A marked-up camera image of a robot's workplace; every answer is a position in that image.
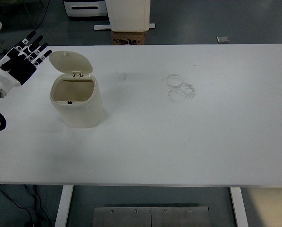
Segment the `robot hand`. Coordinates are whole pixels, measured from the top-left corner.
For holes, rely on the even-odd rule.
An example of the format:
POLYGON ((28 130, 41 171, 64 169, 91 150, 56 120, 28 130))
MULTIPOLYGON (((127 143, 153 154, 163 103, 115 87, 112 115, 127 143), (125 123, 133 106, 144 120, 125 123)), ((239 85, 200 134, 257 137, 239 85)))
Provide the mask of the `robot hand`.
POLYGON ((0 59, 0 98, 4 98, 11 89, 26 83, 52 53, 46 49, 48 43, 40 43, 42 35, 31 42, 35 35, 35 31, 31 32, 0 59))

